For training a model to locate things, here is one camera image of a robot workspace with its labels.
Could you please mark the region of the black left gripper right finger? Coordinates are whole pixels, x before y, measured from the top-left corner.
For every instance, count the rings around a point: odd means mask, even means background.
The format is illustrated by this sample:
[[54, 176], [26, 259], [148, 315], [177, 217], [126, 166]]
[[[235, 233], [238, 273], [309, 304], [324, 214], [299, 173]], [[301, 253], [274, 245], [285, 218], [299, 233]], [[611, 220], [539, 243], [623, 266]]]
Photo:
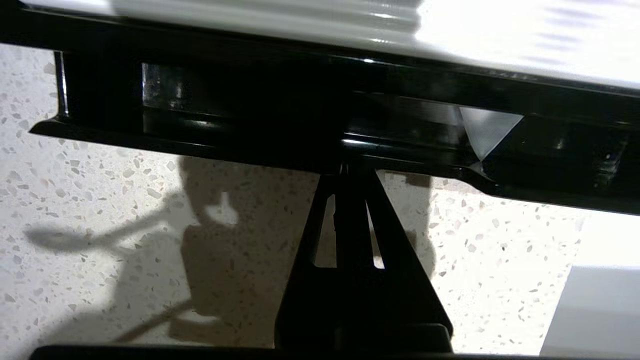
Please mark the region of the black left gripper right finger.
[[384, 270], [370, 307], [375, 319], [350, 326], [354, 351], [450, 351], [453, 324], [372, 168], [352, 166], [374, 228]]

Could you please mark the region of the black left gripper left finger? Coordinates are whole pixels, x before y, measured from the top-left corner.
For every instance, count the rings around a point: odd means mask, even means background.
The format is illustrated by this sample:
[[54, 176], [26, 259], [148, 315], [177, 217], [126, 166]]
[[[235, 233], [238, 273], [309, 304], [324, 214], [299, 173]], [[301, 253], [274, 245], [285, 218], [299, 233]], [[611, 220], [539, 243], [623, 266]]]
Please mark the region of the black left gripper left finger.
[[[336, 265], [315, 263], [325, 212], [334, 199]], [[336, 349], [354, 315], [358, 278], [358, 168], [320, 176], [275, 320], [277, 349]]]

